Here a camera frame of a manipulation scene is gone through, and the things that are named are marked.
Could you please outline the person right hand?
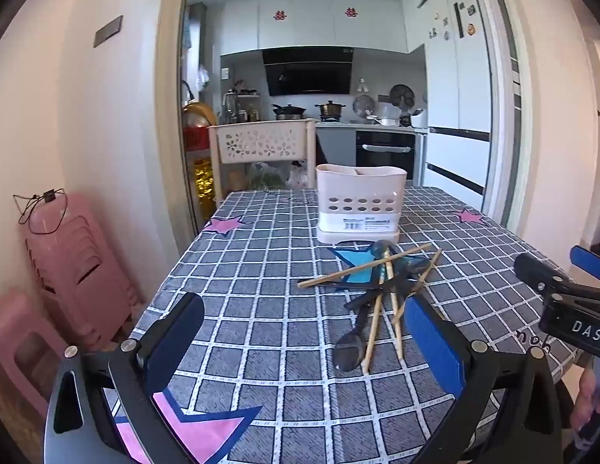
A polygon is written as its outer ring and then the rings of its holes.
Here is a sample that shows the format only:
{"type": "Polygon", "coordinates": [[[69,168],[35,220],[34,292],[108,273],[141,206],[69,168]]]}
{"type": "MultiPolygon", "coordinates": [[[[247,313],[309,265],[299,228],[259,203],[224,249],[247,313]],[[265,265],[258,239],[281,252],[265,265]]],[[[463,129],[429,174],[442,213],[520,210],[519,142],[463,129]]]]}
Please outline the person right hand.
{"type": "Polygon", "coordinates": [[[578,432],[590,422],[594,413],[600,415],[600,395],[598,394],[598,375],[600,358],[593,358],[579,379],[579,392],[571,412],[571,428],[578,432]]]}

